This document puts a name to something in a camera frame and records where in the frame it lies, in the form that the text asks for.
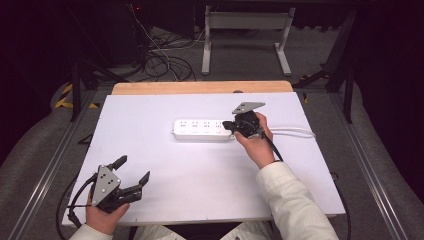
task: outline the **person's left hand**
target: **person's left hand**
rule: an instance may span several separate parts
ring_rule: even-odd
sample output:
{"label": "person's left hand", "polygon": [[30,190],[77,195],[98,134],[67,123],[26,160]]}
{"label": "person's left hand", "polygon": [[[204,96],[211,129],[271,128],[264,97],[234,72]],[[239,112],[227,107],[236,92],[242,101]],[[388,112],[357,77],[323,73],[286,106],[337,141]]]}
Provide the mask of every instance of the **person's left hand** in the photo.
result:
{"label": "person's left hand", "polygon": [[[88,197],[87,204],[91,204],[90,196]],[[88,206],[85,208],[85,224],[101,233],[113,235],[113,231],[115,230],[116,224],[118,223],[119,219],[124,216],[129,207],[130,204],[125,203],[119,208],[117,208],[114,212],[106,213],[97,207]]]}

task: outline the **white power strip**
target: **white power strip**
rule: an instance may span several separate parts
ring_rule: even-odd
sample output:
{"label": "white power strip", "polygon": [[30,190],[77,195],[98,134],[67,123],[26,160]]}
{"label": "white power strip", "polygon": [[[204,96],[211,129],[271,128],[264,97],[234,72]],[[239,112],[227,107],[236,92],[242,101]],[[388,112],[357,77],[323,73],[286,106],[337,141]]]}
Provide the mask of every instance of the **white power strip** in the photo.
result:
{"label": "white power strip", "polygon": [[228,141],[234,139],[222,126],[224,120],[178,119],[172,133],[177,140]]}

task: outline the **white cable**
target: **white cable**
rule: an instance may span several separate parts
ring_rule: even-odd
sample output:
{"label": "white cable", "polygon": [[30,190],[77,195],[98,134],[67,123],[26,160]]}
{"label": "white cable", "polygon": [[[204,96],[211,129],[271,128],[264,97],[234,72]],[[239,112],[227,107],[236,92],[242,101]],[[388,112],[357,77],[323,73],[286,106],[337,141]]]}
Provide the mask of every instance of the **white cable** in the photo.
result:
{"label": "white cable", "polygon": [[287,133],[284,134],[284,133],[278,133],[278,132],[297,132],[297,133],[303,133],[303,134],[309,135],[310,137],[316,138],[315,133],[313,133],[312,131],[310,131],[308,129],[305,129],[305,128],[298,128],[298,127],[276,127],[276,128],[269,128],[269,130],[274,135],[289,135]]}
{"label": "white cable", "polygon": [[[155,41],[153,41],[153,39],[149,36],[149,34],[147,33],[147,31],[146,31],[146,29],[144,28],[144,26],[143,26],[143,24],[141,24],[141,22],[140,21],[138,21],[138,19],[137,19],[137,17],[136,17],[136,15],[135,15],[135,12],[134,12],[134,9],[131,7],[131,5],[128,5],[127,4],[127,8],[131,11],[131,13],[134,15],[134,19],[135,19],[135,21],[138,23],[138,25],[140,25],[140,27],[143,29],[143,31],[144,31],[144,33],[146,34],[146,36],[150,39],[150,41],[156,46],[156,48],[166,57],[166,60],[167,60],[167,62],[166,62],[166,66],[167,66],[167,70],[169,71],[170,70],[170,66],[169,66],[169,62],[170,62],[170,59],[169,59],[169,57],[168,57],[168,55],[166,55],[166,53],[164,52],[164,51],[162,51],[162,49],[156,44],[156,42]],[[175,73],[173,73],[173,75],[174,75],[174,78],[175,78],[175,80],[177,81],[178,80],[178,78],[177,78],[177,76],[175,76]]]}

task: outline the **metal frame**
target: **metal frame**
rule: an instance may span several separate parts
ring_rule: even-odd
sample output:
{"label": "metal frame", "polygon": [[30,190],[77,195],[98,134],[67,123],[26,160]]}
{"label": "metal frame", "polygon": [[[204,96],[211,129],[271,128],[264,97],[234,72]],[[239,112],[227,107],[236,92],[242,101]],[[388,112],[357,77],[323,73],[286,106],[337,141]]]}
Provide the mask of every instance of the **metal frame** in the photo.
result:
{"label": "metal frame", "polygon": [[211,12],[210,6],[205,11],[205,45],[203,49],[202,74],[210,71],[212,44],[211,29],[284,29],[281,41],[275,43],[275,50],[280,60],[285,76],[291,75],[291,70],[284,53],[284,47],[293,21],[295,8],[288,13],[244,13],[244,12]]}
{"label": "metal frame", "polygon": [[339,120],[342,122],[342,125],[349,137],[349,140],[352,143],[352,150],[355,154],[355,157],[358,161],[358,165],[362,170],[365,180],[368,183],[370,191],[374,197],[374,200],[380,209],[381,215],[383,216],[384,221],[386,222],[387,228],[393,239],[403,240],[408,239],[408,236],[403,229],[403,226],[390,202],[389,196],[381,183],[377,173],[372,167],[371,161],[365,153],[364,148],[362,147],[361,141],[358,138],[358,135],[355,131],[355,128],[344,118],[344,109],[342,103],[336,93],[329,93],[330,100],[333,106],[336,109],[336,112],[339,116]]}
{"label": "metal frame", "polygon": [[22,211],[22,214],[10,233],[8,240],[24,239],[26,232],[28,231],[38,209],[41,207],[41,204],[49,191],[51,184],[53,183],[56,173],[59,171],[62,162],[65,160],[65,155],[69,148],[70,141],[79,127],[81,119],[90,106],[95,94],[95,91],[89,91],[84,95],[82,99],[81,114],[78,114],[74,121],[69,123],[65,135],[50,159],[50,163],[44,171],[43,176],[32,192],[31,198],[28,200],[25,209]]}

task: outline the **white sleeve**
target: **white sleeve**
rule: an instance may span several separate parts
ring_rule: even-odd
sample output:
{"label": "white sleeve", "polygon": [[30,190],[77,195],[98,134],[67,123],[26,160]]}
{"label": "white sleeve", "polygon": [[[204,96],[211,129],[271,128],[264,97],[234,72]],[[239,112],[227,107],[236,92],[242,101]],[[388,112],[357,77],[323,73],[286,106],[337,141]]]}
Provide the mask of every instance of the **white sleeve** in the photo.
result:
{"label": "white sleeve", "polygon": [[265,166],[256,180],[284,240],[338,239],[309,189],[285,163]]}
{"label": "white sleeve", "polygon": [[112,236],[83,224],[69,240],[112,240]]}

